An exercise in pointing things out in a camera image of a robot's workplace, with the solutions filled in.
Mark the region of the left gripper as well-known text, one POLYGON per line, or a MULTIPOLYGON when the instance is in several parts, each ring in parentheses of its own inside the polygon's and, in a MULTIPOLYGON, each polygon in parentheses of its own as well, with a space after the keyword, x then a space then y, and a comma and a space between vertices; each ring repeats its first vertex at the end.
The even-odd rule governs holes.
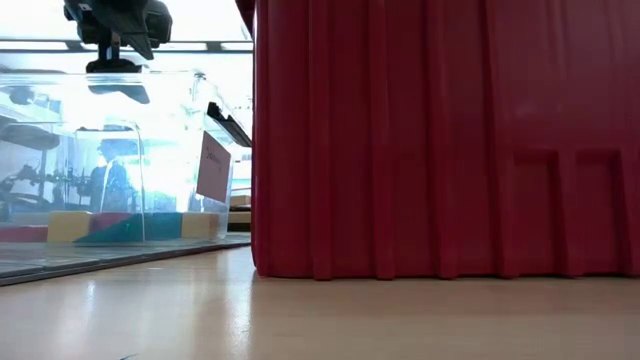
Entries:
POLYGON ((87 73, 140 73, 141 65, 120 57, 120 47, 130 46, 153 60, 152 48, 171 39, 173 18, 159 0, 65 0, 63 12, 77 24, 84 43, 99 43, 98 58, 86 65, 87 73))

